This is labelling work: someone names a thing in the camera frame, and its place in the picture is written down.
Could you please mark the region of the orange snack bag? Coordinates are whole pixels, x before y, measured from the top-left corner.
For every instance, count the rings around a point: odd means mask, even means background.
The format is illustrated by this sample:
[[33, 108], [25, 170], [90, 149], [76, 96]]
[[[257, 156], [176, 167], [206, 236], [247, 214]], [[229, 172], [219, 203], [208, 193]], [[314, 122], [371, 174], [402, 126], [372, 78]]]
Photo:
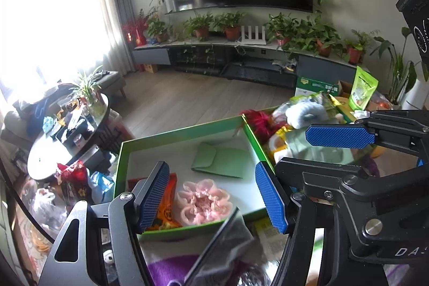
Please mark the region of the orange snack bag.
[[[147, 177], [129, 179], [127, 181], [128, 189], [132, 190], [132, 192], [134, 193], [134, 188], [138, 184], [138, 182], [144, 181], [146, 178]], [[145, 230], [145, 232], [147, 230], [156, 231], [156, 230], [173, 229], [173, 228], [181, 227], [181, 224], [179, 224], [176, 220], [173, 219], [173, 213], [172, 213], [172, 202], [174, 199], [176, 182], [177, 182], [177, 178], [175, 177], [175, 175], [170, 174], [169, 182], [167, 184], [164, 195], [159, 204], [156, 217], [153, 220], [152, 225], [148, 227]]]

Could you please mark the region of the pink fabric flower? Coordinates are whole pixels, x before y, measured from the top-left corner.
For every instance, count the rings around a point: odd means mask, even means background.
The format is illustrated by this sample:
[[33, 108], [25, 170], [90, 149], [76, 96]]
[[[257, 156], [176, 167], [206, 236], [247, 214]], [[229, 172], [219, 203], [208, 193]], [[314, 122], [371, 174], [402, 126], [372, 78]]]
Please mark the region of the pink fabric flower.
[[230, 194], [219, 188], [212, 179], [185, 181], [176, 194], [178, 218], [185, 226], [196, 226], [224, 220], [231, 214]]

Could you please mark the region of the green felt pouch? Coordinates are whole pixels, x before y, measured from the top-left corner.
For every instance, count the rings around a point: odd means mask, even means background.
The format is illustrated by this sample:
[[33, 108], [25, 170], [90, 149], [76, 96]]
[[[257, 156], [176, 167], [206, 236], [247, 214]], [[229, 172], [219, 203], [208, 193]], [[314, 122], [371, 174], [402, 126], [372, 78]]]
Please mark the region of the green felt pouch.
[[211, 179], [244, 179], [252, 172], [253, 165], [245, 150], [200, 143], [192, 160], [191, 170]]

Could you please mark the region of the green snack pouch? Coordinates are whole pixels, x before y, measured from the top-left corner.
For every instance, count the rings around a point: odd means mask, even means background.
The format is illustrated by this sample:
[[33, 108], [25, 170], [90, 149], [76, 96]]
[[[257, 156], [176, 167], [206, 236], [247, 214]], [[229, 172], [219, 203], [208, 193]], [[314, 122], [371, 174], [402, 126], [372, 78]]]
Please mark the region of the green snack pouch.
[[353, 86], [348, 99], [352, 110], [365, 110], [379, 81], [360, 67], [356, 68]]

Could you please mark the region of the pale green refill pouch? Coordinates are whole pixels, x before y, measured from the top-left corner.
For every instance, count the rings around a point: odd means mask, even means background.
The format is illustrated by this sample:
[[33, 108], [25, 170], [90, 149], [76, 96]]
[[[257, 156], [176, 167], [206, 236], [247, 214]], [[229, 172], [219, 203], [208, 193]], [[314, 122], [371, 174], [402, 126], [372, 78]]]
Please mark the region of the pale green refill pouch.
[[354, 161], [350, 149], [312, 146], [305, 138], [305, 131], [293, 130], [285, 134], [288, 157], [322, 163], [347, 165]]

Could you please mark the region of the green box left compartment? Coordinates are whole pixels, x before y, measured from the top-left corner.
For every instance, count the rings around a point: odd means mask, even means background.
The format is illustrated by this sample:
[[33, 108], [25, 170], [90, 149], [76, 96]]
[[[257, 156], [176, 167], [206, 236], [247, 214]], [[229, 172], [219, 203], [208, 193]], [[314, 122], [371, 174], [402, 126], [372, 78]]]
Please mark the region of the green box left compartment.
[[[191, 165], [201, 143], [243, 150], [244, 157], [240, 162], [242, 177], [232, 178], [192, 170]], [[231, 195], [233, 207], [239, 208], [247, 223], [268, 215], [255, 181], [255, 168], [259, 162], [268, 162], [269, 159], [244, 116], [123, 142], [118, 158], [114, 195], [118, 196], [128, 190], [128, 181], [148, 177], [159, 161], [166, 162], [169, 170], [177, 175], [177, 191], [183, 189], [185, 181], [196, 183], [212, 179], [219, 188]]]

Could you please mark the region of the red feather toy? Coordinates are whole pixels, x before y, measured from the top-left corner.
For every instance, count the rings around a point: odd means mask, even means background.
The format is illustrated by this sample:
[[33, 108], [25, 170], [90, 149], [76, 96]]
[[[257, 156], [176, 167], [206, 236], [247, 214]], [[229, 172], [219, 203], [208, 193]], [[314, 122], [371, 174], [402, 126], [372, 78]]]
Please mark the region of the red feather toy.
[[245, 110], [241, 113], [245, 118], [259, 142], [266, 143], [277, 132], [276, 125], [271, 114], [263, 111]]

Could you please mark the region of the black items zip bag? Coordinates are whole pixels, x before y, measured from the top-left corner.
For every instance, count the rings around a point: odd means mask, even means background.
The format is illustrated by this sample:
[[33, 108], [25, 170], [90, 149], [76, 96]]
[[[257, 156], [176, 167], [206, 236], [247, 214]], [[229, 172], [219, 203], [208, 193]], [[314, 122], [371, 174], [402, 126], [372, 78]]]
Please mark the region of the black items zip bag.
[[268, 285], [264, 252], [235, 208], [184, 279], [185, 285]]

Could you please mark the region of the red gift bag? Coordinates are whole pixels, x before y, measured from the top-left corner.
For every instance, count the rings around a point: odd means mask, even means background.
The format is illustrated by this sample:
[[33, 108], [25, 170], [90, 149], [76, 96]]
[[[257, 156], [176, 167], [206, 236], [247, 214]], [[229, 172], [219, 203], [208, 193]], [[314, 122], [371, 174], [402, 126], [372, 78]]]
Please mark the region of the red gift bag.
[[70, 210], [78, 201], [91, 201], [92, 190], [89, 186], [87, 168], [81, 160], [71, 165], [57, 164], [55, 173], [61, 187], [63, 199]]

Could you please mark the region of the round coffee table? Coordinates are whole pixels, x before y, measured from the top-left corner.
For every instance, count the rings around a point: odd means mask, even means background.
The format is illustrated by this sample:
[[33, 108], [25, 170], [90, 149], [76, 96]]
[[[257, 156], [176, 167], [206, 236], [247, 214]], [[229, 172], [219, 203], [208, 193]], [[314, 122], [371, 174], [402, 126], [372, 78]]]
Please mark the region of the round coffee table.
[[48, 179], [56, 172], [58, 163], [70, 165], [98, 143], [110, 113], [108, 97], [105, 94], [101, 94], [101, 97], [104, 103], [102, 115], [94, 117], [93, 123], [80, 116], [78, 130], [70, 133], [66, 139], [66, 127], [62, 127], [55, 136], [52, 132], [43, 131], [37, 136], [28, 155], [29, 177], [36, 181]]

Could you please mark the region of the tv console cabinet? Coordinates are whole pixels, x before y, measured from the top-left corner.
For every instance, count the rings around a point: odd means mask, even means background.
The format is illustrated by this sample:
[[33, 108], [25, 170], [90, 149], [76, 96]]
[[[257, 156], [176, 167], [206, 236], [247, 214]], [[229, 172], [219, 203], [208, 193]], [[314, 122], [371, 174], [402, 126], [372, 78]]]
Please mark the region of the tv console cabinet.
[[269, 86], [338, 92], [340, 81], [352, 83], [356, 66], [331, 54], [320, 57], [284, 52], [274, 45], [243, 45], [223, 39], [139, 46], [132, 54], [139, 66], [162, 65], [176, 71], [248, 81]]

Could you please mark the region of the white router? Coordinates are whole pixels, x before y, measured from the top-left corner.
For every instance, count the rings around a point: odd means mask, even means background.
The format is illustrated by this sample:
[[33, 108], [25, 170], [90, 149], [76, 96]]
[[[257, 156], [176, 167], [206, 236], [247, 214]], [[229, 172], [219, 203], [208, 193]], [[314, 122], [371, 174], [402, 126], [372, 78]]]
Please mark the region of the white router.
[[241, 26], [241, 44], [243, 45], [266, 45], [265, 26]]

